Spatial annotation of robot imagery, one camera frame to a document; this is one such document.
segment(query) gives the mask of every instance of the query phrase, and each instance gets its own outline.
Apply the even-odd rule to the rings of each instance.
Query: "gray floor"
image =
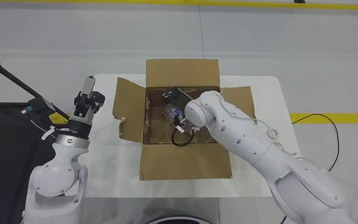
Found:
[[[276,76],[290,113],[356,113],[358,12],[129,4],[0,4],[0,63],[66,112],[86,76],[144,74],[150,58],[216,58],[220,74]],[[0,101],[31,98],[0,77]],[[294,126],[303,156],[329,167],[329,124]],[[332,174],[358,186],[358,125],[339,124]],[[349,199],[355,190],[344,184]],[[272,198],[93,199],[86,223],[138,223],[165,209],[213,223],[280,223]],[[358,202],[353,206],[358,218]]]

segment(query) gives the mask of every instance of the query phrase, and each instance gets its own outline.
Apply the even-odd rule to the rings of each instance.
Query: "cardboard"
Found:
[[[172,86],[180,87],[194,99],[202,92],[220,86],[217,60],[147,60],[146,87],[118,78],[113,115],[124,120],[120,138],[142,143],[140,180],[179,180],[231,178],[229,153],[202,128],[191,144],[177,147],[171,143],[174,129],[163,117],[161,94]],[[255,117],[250,87],[223,88],[223,97]],[[188,134],[175,136],[186,142]]]

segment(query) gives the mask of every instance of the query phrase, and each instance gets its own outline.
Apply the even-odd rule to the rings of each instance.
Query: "white robotic arm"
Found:
[[[31,173],[22,214],[25,224],[80,223],[88,169],[85,165],[80,166],[78,157],[88,152],[92,119],[105,101],[103,95],[92,91],[94,85],[95,78],[87,77],[82,91],[74,99],[76,110],[66,128],[58,130],[59,134],[52,144],[55,158],[35,167]],[[31,113],[31,110],[31,107],[26,108],[23,113]],[[48,131],[43,139],[51,131],[54,131],[54,128]],[[64,193],[77,181],[77,194],[65,196]]]
[[[204,92],[185,107],[188,121],[206,126],[231,153],[249,162],[267,181],[279,208],[294,222],[353,224],[343,209],[345,199],[328,171],[297,159],[263,135],[255,120],[225,102],[216,91]]]

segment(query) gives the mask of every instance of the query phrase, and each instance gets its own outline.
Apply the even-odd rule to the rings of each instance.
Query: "black object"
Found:
[[[21,114],[27,106],[0,103],[0,223],[21,222],[32,170],[55,157],[51,146],[55,139],[41,140],[44,132]]]
[[[25,90],[32,96],[34,96],[34,97],[41,96],[39,93],[37,93],[35,90],[33,90],[28,85],[23,83],[21,80],[16,78],[13,74],[11,74],[8,70],[4,69],[2,66],[0,66],[0,73],[3,74],[6,78],[11,80],[12,82],[14,82],[16,85],[20,86],[23,90]],[[58,109],[55,105],[52,104],[52,106],[55,108],[57,113],[59,113],[61,116],[63,116],[67,120],[69,119],[69,116],[66,113],[64,113],[62,110]]]
[[[178,129],[174,129],[173,130],[173,133],[172,133],[172,137],[171,137],[171,140],[172,140],[172,143],[173,143],[173,145],[175,145],[175,146],[180,146],[180,147],[183,147],[183,146],[187,146],[191,141],[192,141],[192,139],[194,138],[194,129],[191,131],[191,137],[190,137],[190,139],[189,139],[189,141],[187,141],[187,142],[185,142],[185,143],[176,143],[175,141],[174,141],[174,135],[175,135],[175,133],[178,131]]]
[[[337,126],[336,126],[336,124],[333,122],[333,120],[332,120],[331,118],[329,118],[329,117],[327,117],[327,116],[325,116],[325,115],[323,115],[323,114],[310,114],[310,115],[307,115],[307,116],[305,116],[305,117],[303,117],[303,118],[301,118],[301,119],[296,120],[295,122],[292,122],[292,124],[295,124],[295,123],[297,123],[297,122],[300,122],[301,120],[304,120],[304,119],[306,119],[306,118],[309,118],[310,116],[323,116],[323,117],[327,118],[327,119],[333,124],[333,126],[334,126],[334,128],[335,128],[336,136],[337,136],[337,156],[336,156],[336,159],[335,159],[335,161],[333,162],[331,168],[329,168],[329,170],[328,170],[328,172],[330,172],[330,171],[334,168],[334,166],[336,165],[336,162],[337,162],[337,160],[338,160],[338,157],[340,156],[340,137],[339,137],[339,135],[338,135]],[[284,219],[281,221],[280,224],[284,224],[284,222],[286,221],[286,218],[287,218],[287,216],[284,217]]]
[[[173,88],[162,94],[162,100],[165,104],[177,106],[184,114],[185,106],[192,100],[186,93],[178,88]]]
[[[185,220],[185,219],[177,219],[177,220],[165,220],[158,222],[158,224],[199,224],[195,220]]]
[[[88,95],[78,93],[77,97],[74,99],[74,105],[76,106],[74,115],[84,118],[88,112],[88,108],[92,106],[92,109],[95,113],[100,109],[100,105],[105,102],[105,96],[100,94],[97,91],[92,91],[91,98],[88,98]]]
[[[56,112],[52,104],[45,100],[42,96],[29,100],[29,104],[32,107],[32,111],[41,116],[50,116]]]
[[[74,136],[77,138],[83,138],[88,140],[92,126],[86,123],[78,122],[76,120],[68,120],[66,128],[76,131],[74,132],[59,132],[59,134],[65,134],[68,136]]]

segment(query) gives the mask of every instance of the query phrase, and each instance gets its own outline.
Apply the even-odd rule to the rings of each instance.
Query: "black cable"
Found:
[[[1,65],[0,65],[0,73],[3,74],[6,78],[8,78],[9,80],[11,80],[13,83],[15,83],[16,85],[20,86],[23,90],[25,90],[26,92],[28,92],[29,94],[31,94],[34,97],[38,97],[41,96],[38,92],[36,92],[35,90],[33,90],[30,86],[26,85],[25,83],[23,83],[21,80],[19,80],[16,76],[14,76],[13,74],[11,74],[8,70],[4,69]],[[55,105],[52,104],[52,106],[54,107],[54,109],[56,110],[57,113],[59,113],[61,116],[63,116],[64,118],[66,118],[67,120],[69,120],[69,116],[63,112],[62,110],[60,110],[59,108],[57,108]]]
[[[327,119],[333,124],[333,126],[335,127],[336,136],[337,136],[337,156],[336,156],[336,159],[335,159],[335,161],[333,162],[331,168],[329,168],[329,170],[328,170],[328,172],[330,172],[330,171],[334,168],[334,166],[336,165],[336,162],[337,162],[337,160],[338,160],[338,157],[340,156],[340,137],[339,137],[339,135],[338,135],[337,126],[336,126],[336,124],[333,122],[333,120],[332,120],[331,118],[329,118],[329,117],[323,115],[323,114],[310,114],[310,115],[307,115],[307,116],[305,116],[305,117],[303,117],[303,118],[301,118],[301,119],[296,120],[295,122],[292,122],[292,124],[295,124],[295,123],[297,123],[297,122],[300,122],[300,121],[303,120],[303,119],[306,119],[306,118],[309,118],[310,116],[315,116],[315,115],[323,116],[323,117],[327,118]],[[287,218],[287,216],[284,217],[284,219],[282,220],[282,222],[281,222],[280,224],[284,224],[284,222],[286,221],[286,218]]]
[[[174,134],[176,133],[178,131],[178,129],[174,129],[173,130],[173,133],[172,133],[172,143],[175,145],[175,146],[180,146],[180,147],[183,147],[183,146],[186,146],[186,145],[188,145],[191,141],[192,141],[192,139],[194,138],[194,129],[191,131],[191,137],[190,137],[190,139],[189,139],[189,141],[187,141],[187,142],[185,142],[185,143],[176,143],[175,141],[174,141]]]
[[[284,224],[284,222],[286,221],[287,216],[285,216],[285,218],[282,220],[282,222],[280,224]]]

